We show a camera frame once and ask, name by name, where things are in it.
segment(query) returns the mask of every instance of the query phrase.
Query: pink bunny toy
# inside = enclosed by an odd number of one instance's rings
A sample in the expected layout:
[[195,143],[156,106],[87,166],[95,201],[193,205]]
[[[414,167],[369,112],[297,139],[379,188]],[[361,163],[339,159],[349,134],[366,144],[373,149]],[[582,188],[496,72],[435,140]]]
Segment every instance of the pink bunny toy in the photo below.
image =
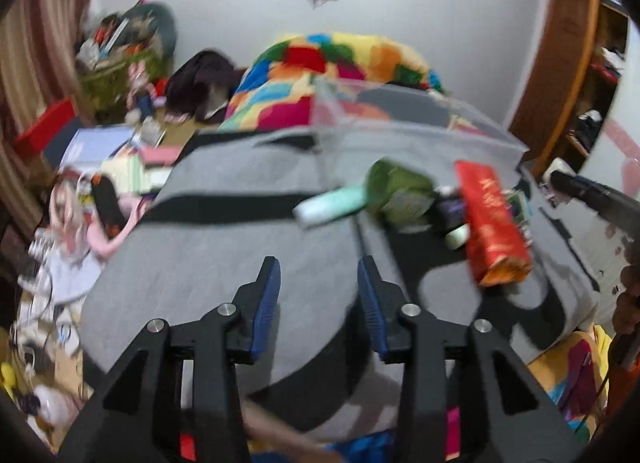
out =
[[127,94],[127,109],[139,108],[142,117],[154,116],[154,100],[156,99],[156,88],[149,82],[146,74],[145,61],[129,66],[129,94]]

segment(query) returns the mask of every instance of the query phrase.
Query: gray blanket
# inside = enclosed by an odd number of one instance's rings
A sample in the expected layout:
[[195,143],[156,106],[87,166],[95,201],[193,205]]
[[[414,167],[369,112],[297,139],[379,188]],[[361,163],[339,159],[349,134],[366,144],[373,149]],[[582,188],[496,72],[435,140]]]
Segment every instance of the gray blanket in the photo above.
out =
[[340,441],[393,427],[402,381],[401,366],[354,348],[362,345],[351,323],[363,253],[438,318],[500,323],[525,363],[589,322],[598,294],[530,180],[535,268],[522,284],[489,290],[476,286],[463,251],[444,251],[428,233],[385,232],[364,214],[361,234],[352,219],[302,230],[290,212],[242,222],[220,207],[222,198],[265,208],[273,196],[320,192],[320,179],[312,151],[264,138],[193,151],[172,172],[158,212],[133,230],[89,294],[81,326],[87,356],[107,371],[147,321],[199,319],[274,255],[282,286],[270,348],[255,366],[238,367],[239,389],[316,438]]

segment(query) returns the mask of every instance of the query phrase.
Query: striped curtain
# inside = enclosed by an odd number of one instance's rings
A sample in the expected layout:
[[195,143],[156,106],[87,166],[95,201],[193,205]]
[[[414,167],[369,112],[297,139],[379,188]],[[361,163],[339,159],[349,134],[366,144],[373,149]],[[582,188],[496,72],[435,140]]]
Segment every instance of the striped curtain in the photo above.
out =
[[74,45],[90,0],[16,0],[0,23],[0,200],[23,234],[42,218],[24,187],[28,169],[11,144],[44,108],[72,96],[80,117],[93,122],[74,68]]

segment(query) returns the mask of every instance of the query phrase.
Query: human hand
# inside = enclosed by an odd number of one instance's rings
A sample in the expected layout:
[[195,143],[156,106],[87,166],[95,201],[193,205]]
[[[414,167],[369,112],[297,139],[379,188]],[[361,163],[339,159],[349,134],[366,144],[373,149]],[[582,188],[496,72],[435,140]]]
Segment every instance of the human hand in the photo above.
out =
[[616,333],[633,333],[640,322],[640,308],[636,307],[636,297],[640,296],[640,243],[633,243],[625,250],[625,259],[630,263],[620,272],[620,282],[626,290],[616,301],[613,313],[613,328]]

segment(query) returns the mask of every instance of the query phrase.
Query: white small bottle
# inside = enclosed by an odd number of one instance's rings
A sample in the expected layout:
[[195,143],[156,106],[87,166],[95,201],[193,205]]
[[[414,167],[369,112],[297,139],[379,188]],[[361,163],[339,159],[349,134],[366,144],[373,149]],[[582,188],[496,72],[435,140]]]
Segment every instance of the white small bottle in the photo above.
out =
[[18,403],[23,412],[39,416],[52,427],[68,427],[80,413],[80,401],[46,385],[36,385],[33,393],[22,396]]

